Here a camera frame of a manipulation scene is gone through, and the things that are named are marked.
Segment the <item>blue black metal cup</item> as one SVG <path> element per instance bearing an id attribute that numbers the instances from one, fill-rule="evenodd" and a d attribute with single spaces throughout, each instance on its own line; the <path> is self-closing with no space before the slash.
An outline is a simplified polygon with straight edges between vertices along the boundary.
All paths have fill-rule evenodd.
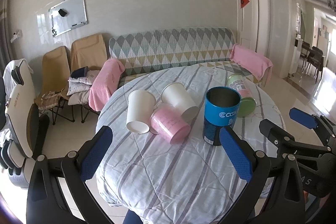
<path id="1" fill-rule="evenodd" d="M 224 126 L 234 126 L 240 100 L 240 94 L 229 87 L 216 86 L 206 92 L 203 125 L 206 143 L 221 145 L 219 132 Z"/>

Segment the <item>pink plastic cup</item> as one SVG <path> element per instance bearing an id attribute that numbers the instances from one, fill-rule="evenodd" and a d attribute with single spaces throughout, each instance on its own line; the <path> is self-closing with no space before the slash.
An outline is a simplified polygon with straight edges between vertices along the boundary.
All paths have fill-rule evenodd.
<path id="1" fill-rule="evenodd" d="M 169 144 L 182 142 L 191 131 L 191 126 L 185 122 L 178 110 L 165 103 L 154 109 L 150 117 L 150 128 Z"/>

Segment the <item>right white paper cup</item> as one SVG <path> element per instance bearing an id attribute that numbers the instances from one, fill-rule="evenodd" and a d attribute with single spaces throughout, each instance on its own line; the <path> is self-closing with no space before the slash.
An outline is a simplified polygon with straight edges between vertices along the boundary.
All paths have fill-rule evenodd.
<path id="1" fill-rule="evenodd" d="M 163 103 L 173 106 L 186 122 L 193 120 L 199 110 L 181 83 L 168 84 L 162 91 L 161 100 Z"/>

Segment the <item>white paper cup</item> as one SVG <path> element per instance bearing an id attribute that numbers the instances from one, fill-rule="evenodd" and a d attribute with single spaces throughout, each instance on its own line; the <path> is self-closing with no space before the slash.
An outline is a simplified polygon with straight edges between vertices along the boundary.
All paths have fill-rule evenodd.
<path id="1" fill-rule="evenodd" d="M 126 127 L 130 132 L 145 134 L 150 130 L 150 117 L 156 99 L 146 90 L 135 90 L 128 96 Z"/>
<path id="2" fill-rule="evenodd" d="M 162 91 L 161 100 L 163 103 L 173 106 L 186 122 L 193 120 L 199 110 L 181 83 L 168 84 Z"/>

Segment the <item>left white paper cup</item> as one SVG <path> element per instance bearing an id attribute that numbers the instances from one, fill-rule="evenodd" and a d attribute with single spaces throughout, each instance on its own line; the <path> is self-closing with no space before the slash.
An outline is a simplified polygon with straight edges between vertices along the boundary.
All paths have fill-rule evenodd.
<path id="1" fill-rule="evenodd" d="M 128 96 L 126 127 L 130 132 L 145 134 L 150 130 L 150 117 L 156 99 L 146 90 L 135 90 Z"/>

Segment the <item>green pink glass jar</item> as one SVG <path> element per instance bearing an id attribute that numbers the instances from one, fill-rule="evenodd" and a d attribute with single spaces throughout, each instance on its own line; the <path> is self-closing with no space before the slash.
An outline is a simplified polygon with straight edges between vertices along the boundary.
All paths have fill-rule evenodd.
<path id="1" fill-rule="evenodd" d="M 252 96 L 252 92 L 244 76 L 238 73 L 230 75 L 230 77 L 228 77 L 227 86 L 236 90 L 241 96 L 237 116 L 244 118 L 252 114 L 256 108 L 256 101 Z"/>

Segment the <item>dark dining chairs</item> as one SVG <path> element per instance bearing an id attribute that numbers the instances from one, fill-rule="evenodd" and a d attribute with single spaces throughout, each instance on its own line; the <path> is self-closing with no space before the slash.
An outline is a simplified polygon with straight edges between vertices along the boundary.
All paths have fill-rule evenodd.
<path id="1" fill-rule="evenodd" d="M 302 42 L 302 49 L 305 51 L 302 70 L 305 73 L 309 73 L 310 68 L 314 67 L 315 68 L 314 78 L 315 83 L 317 83 L 319 75 L 322 77 L 323 74 L 323 62 L 324 62 L 323 51 L 317 48 L 316 46 L 310 46 L 310 44 L 307 42 Z"/>

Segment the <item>striped quilt table cover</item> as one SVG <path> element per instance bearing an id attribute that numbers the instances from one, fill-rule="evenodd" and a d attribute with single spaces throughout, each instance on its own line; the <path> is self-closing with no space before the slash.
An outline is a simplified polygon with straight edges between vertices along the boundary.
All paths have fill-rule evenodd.
<path id="1" fill-rule="evenodd" d="M 205 93 L 224 86 L 233 73 L 243 74 L 256 100 L 255 111 L 236 120 L 234 131 L 255 150 L 276 156 L 276 147 L 259 131 L 269 119 L 283 126 L 272 99 L 253 82 L 252 75 L 234 64 L 196 64 L 140 76 L 118 88 L 104 106 L 97 126 L 108 126 L 113 141 L 96 171 L 97 188 L 110 206 L 135 212 L 144 223 L 216 223 L 245 186 L 224 149 L 202 137 Z M 169 144 L 152 133 L 135 134 L 126 127 L 128 96 L 146 90 L 157 100 L 164 87 L 178 82 L 198 106 L 189 136 Z"/>

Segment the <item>right pink towel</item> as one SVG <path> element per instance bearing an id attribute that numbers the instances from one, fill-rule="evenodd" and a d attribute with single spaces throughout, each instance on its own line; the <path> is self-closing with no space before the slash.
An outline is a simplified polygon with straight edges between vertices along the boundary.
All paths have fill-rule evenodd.
<path id="1" fill-rule="evenodd" d="M 258 81 L 267 83 L 272 75 L 273 63 L 267 57 L 254 52 L 240 44 L 234 44 L 230 60 L 250 71 Z"/>

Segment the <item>pink towel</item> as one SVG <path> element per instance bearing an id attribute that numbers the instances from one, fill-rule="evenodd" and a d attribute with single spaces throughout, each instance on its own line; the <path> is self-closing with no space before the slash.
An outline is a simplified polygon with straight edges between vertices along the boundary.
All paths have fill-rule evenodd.
<path id="1" fill-rule="evenodd" d="M 273 63 L 267 57 L 254 52 L 240 44 L 234 44 L 230 60 L 250 71 L 258 81 L 267 83 L 272 75 Z"/>
<path id="2" fill-rule="evenodd" d="M 89 106 L 94 111 L 101 111 L 112 94 L 117 90 L 125 67 L 118 59 L 108 59 L 89 91 Z"/>

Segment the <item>white massage chair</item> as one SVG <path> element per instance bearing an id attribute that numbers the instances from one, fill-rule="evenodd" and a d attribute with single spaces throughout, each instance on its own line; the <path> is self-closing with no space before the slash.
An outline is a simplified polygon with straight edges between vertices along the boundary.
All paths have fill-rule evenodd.
<path id="1" fill-rule="evenodd" d="M 35 103 L 32 74 L 27 61 L 19 59 L 10 61 L 1 77 L 1 167 L 23 189 L 29 187 L 50 124 Z"/>

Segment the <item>chandelier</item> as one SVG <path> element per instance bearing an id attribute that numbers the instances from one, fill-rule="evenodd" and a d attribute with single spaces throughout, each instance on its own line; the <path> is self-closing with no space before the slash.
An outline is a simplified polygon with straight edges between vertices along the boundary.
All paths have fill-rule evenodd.
<path id="1" fill-rule="evenodd" d="M 336 0 L 327 0 L 327 5 L 333 12 L 336 12 Z"/>

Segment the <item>white door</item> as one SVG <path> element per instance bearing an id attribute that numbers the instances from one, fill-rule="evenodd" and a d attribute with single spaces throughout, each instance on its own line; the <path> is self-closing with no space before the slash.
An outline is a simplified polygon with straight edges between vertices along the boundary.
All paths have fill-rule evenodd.
<path id="1" fill-rule="evenodd" d="M 239 0 L 239 44 L 256 51 L 257 34 L 259 23 L 259 3 L 258 0 L 250 0 L 250 3 L 243 9 L 240 8 Z"/>

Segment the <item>left pink towel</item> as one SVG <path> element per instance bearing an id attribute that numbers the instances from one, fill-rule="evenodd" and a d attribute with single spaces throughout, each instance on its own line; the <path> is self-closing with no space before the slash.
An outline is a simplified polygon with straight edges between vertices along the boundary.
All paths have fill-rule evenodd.
<path id="1" fill-rule="evenodd" d="M 89 106 L 94 111 L 101 111 L 112 94 L 117 90 L 125 67 L 118 59 L 108 59 L 89 91 Z"/>

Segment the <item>pile of cushions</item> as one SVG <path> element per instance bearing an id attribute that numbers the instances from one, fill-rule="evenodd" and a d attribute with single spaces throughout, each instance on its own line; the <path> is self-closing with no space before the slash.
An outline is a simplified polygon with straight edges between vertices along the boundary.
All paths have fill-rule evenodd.
<path id="1" fill-rule="evenodd" d="M 99 72 L 82 67 L 71 73 L 67 92 L 69 105 L 85 105 L 89 102 L 89 91 Z"/>

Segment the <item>red door decoration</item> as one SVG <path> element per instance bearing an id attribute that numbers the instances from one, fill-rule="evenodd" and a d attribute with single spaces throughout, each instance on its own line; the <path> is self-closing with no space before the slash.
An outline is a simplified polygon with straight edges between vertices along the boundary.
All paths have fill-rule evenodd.
<path id="1" fill-rule="evenodd" d="M 250 3 L 250 0 L 240 0 L 240 8 L 243 9 L 248 3 Z"/>

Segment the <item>near tan folding chair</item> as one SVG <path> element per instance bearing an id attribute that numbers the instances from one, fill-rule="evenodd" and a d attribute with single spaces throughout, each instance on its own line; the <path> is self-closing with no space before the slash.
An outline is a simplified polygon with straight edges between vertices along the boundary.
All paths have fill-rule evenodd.
<path id="1" fill-rule="evenodd" d="M 74 122 L 74 112 L 68 118 L 61 114 L 65 104 L 69 102 L 68 80 L 70 77 L 70 65 L 68 49 L 65 46 L 58 47 L 47 52 L 42 58 L 42 90 L 35 99 L 40 111 L 48 110 L 52 114 L 52 124 L 57 117 Z"/>

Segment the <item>tan folding chair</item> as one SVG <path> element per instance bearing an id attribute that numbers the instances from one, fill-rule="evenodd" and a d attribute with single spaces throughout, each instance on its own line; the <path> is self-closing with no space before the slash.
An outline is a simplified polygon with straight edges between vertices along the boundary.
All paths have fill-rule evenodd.
<path id="1" fill-rule="evenodd" d="M 74 112 L 68 118 L 61 114 L 65 104 L 69 102 L 68 80 L 70 77 L 70 65 L 68 49 L 65 46 L 58 47 L 47 52 L 42 58 L 42 90 L 35 99 L 40 111 L 48 110 L 52 114 L 52 124 L 57 117 L 74 122 Z"/>
<path id="2" fill-rule="evenodd" d="M 101 70 L 107 61 L 107 52 L 102 34 L 81 38 L 71 46 L 71 73 L 76 69 L 88 67 L 89 70 Z M 81 122 L 85 122 L 89 113 L 99 114 L 90 108 L 89 102 L 80 106 Z"/>

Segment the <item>far tan folding chair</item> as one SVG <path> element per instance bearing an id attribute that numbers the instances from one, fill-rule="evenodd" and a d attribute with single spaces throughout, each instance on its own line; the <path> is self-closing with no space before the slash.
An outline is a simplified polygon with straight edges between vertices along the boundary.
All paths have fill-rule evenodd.
<path id="1" fill-rule="evenodd" d="M 107 61 L 107 52 L 102 34 L 81 38 L 71 46 L 71 73 L 76 69 L 88 67 L 89 70 L 101 70 Z M 90 108 L 89 102 L 80 106 L 81 122 L 85 122 L 89 113 L 99 114 Z"/>

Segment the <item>diamond patterned sofa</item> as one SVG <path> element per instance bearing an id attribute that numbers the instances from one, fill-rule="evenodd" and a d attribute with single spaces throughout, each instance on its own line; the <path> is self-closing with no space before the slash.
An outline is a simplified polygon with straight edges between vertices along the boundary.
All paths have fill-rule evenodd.
<path id="1" fill-rule="evenodd" d="M 230 60 L 234 44 L 234 34 L 225 27 L 173 28 L 112 37 L 109 53 L 124 65 L 122 77 L 202 64 L 240 73 L 260 85 L 261 80 Z"/>

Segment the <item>wall whiteboard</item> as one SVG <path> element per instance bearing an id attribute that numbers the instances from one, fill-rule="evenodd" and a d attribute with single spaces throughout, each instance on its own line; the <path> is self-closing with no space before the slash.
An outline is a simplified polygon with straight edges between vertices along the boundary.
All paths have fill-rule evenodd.
<path id="1" fill-rule="evenodd" d="M 49 9 L 51 34 L 60 36 L 88 23 L 85 0 L 64 0 Z"/>

